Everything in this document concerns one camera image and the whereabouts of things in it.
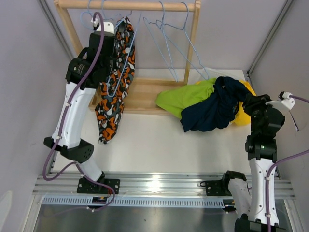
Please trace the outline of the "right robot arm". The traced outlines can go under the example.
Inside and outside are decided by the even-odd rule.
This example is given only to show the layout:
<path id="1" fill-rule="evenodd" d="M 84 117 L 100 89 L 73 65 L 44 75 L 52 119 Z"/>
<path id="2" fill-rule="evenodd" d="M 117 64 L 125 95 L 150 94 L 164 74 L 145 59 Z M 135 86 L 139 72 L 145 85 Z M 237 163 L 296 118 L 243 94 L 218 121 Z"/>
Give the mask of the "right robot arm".
<path id="1" fill-rule="evenodd" d="M 236 232 L 284 232 L 275 206 L 276 133 L 284 125 L 285 116 L 270 104 L 268 95 L 248 94 L 243 109 L 251 118 L 251 133 L 245 150 L 248 154 L 252 186 L 248 187 L 243 173 L 226 172 L 221 191 L 232 195 L 238 218 Z"/>

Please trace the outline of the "blue hanger of yellow shorts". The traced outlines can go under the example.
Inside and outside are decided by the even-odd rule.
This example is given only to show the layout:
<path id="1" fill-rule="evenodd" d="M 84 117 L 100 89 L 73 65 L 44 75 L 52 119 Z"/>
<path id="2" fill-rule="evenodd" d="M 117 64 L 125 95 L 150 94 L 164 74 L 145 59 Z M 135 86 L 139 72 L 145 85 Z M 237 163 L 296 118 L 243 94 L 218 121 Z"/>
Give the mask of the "blue hanger of yellow shorts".
<path id="1" fill-rule="evenodd" d="M 94 14 L 92 12 L 90 12 L 90 2 L 91 2 L 91 0 L 89 0 L 88 3 L 87 3 L 87 11 L 81 12 L 80 22 L 85 28 L 87 28 L 91 31 L 99 31 L 101 24 L 97 20 L 94 20 Z M 118 13 L 118 14 L 115 14 L 113 17 L 107 17 L 105 12 L 104 12 L 104 3 L 105 3 L 105 0 L 102 0 L 101 1 L 101 14 L 103 16 L 103 20 L 105 22 L 116 21 L 116 25 L 114 26 L 114 28 L 117 28 L 120 25 L 120 23 L 124 21 L 125 18 L 132 15 L 132 11 L 130 11 L 130 13 L 127 14 L 127 15 L 122 15 L 121 13 Z M 91 16 L 91 20 L 90 20 L 91 26 L 87 26 L 85 24 L 85 22 L 83 20 L 84 14 L 88 14 L 88 15 Z"/>

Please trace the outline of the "lime green shorts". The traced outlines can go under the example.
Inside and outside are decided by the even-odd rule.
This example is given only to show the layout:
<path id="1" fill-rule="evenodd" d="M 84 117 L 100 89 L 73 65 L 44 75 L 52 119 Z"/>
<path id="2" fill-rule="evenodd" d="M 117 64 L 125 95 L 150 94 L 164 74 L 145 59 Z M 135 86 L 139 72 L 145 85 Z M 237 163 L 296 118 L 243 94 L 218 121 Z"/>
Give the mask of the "lime green shorts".
<path id="1" fill-rule="evenodd" d="M 214 92 L 215 82 L 216 78 L 211 78 L 193 85 L 164 90 L 157 95 L 155 103 L 159 108 L 181 119 L 181 112 L 185 108 L 205 100 Z"/>

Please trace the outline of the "blue hanger of green shorts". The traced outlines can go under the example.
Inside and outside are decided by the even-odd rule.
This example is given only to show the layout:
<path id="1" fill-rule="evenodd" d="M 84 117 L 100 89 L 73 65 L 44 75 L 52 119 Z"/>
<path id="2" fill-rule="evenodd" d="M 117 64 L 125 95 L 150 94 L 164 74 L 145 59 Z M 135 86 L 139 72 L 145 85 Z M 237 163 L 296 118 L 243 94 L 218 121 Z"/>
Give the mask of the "blue hanger of green shorts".
<path id="1" fill-rule="evenodd" d="M 186 15 L 184 23 L 181 27 L 178 27 L 176 25 L 168 24 L 165 21 L 165 6 L 161 2 L 163 14 L 161 19 L 157 19 L 153 24 L 158 27 L 159 31 L 163 34 L 163 38 L 165 41 L 165 46 L 167 49 L 168 57 L 166 58 L 163 54 L 163 50 L 159 48 L 159 52 L 171 72 L 172 77 L 175 81 L 179 81 L 179 77 L 176 74 L 176 66 L 177 66 L 177 59 L 174 55 L 172 55 L 170 46 L 172 45 L 176 51 L 181 55 L 181 58 L 185 60 L 185 67 L 184 67 L 184 78 L 183 81 L 185 83 L 188 83 L 189 80 L 189 74 L 191 68 L 197 71 L 200 76 L 208 80 L 209 79 L 209 73 L 204 67 L 204 65 L 201 64 L 200 57 L 197 53 L 197 50 L 195 49 L 194 43 L 196 40 L 197 35 L 197 25 L 198 25 L 198 19 L 199 19 L 199 12 L 201 7 L 201 1 L 196 0 L 194 2 L 194 8 L 191 12 L 189 9 L 189 4 L 182 2 L 186 8 Z"/>

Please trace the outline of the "yellow shorts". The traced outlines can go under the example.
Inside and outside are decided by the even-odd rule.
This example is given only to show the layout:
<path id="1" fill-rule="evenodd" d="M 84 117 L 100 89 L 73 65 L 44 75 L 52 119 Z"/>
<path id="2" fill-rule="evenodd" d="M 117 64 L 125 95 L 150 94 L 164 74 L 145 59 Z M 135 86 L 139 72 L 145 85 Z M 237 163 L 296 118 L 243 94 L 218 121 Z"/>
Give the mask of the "yellow shorts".
<path id="1" fill-rule="evenodd" d="M 192 104 L 196 104 L 207 99 L 214 92 L 214 84 L 216 78 L 211 78 L 209 80 L 198 81 L 194 84 L 197 87 L 197 93 L 192 97 Z M 250 123 L 250 117 L 244 112 L 243 102 L 239 101 L 237 106 L 234 108 L 235 118 L 230 121 L 237 126 L 245 126 Z"/>

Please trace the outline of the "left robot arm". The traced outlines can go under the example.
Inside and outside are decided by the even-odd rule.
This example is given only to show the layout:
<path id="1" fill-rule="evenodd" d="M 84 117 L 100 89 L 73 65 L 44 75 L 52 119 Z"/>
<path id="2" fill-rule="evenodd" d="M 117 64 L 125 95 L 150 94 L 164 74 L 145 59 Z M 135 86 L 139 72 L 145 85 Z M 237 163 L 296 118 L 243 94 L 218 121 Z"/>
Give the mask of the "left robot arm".
<path id="1" fill-rule="evenodd" d="M 82 126 L 88 105 L 100 83 L 111 70 L 115 35 L 95 31 L 89 36 L 89 45 L 72 59 L 66 73 L 66 93 L 57 127 L 44 145 L 72 160 L 89 178 L 88 188 L 93 193 L 104 190 L 103 171 L 95 164 L 94 146 L 81 138 Z"/>

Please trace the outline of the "navy blue shorts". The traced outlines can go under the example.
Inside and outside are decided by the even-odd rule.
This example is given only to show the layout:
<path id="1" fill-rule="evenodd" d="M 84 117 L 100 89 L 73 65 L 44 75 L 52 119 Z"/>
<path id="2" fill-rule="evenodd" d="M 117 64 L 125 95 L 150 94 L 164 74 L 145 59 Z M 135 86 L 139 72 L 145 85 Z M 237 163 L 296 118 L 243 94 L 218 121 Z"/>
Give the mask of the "navy blue shorts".
<path id="1" fill-rule="evenodd" d="M 244 83 L 229 76 L 218 77 L 213 87 L 209 97 L 181 111 L 184 132 L 226 128 L 235 119 L 239 103 L 253 95 Z"/>

